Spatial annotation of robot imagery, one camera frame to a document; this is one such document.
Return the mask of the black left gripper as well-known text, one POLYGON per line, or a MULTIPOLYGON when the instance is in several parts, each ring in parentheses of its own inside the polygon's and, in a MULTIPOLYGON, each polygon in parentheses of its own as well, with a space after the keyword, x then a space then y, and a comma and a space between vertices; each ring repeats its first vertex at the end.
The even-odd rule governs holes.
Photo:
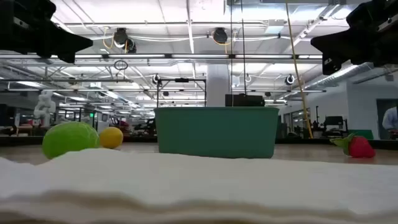
POLYGON ((51 21, 55 11, 56 5, 48 0, 1 0, 1 49, 42 58, 56 55, 73 63, 75 54, 93 41, 55 25, 51 21))

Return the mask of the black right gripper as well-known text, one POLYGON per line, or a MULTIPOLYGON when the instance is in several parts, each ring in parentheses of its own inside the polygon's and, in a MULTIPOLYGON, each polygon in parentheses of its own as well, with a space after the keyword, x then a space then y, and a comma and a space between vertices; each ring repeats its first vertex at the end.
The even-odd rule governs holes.
POLYGON ((361 3, 346 22, 348 30, 310 41, 322 53, 323 74, 337 72, 347 61, 353 65, 371 62, 376 67, 397 63, 397 1, 361 3))

